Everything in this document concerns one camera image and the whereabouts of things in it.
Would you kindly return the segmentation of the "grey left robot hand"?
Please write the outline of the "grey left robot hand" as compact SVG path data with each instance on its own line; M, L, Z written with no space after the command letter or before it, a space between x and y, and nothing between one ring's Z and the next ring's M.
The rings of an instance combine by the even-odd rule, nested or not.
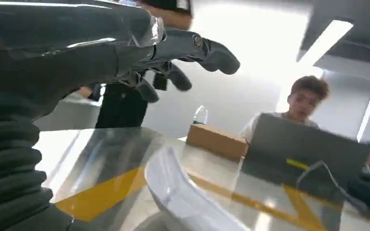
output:
M224 45L166 28L148 10L109 0L0 0L0 121L31 124L74 90L133 81L178 59L231 75Z

